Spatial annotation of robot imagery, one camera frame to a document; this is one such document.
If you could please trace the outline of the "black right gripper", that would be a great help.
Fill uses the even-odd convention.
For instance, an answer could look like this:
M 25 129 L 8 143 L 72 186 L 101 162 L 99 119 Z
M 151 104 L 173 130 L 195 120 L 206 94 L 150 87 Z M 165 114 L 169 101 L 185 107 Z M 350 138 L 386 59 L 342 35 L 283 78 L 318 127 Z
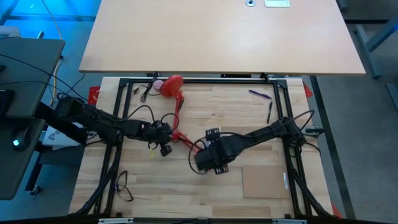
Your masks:
M 238 156 L 237 136 L 223 136 L 194 156 L 199 171 L 214 170 L 215 174 L 229 171 L 228 164 Z

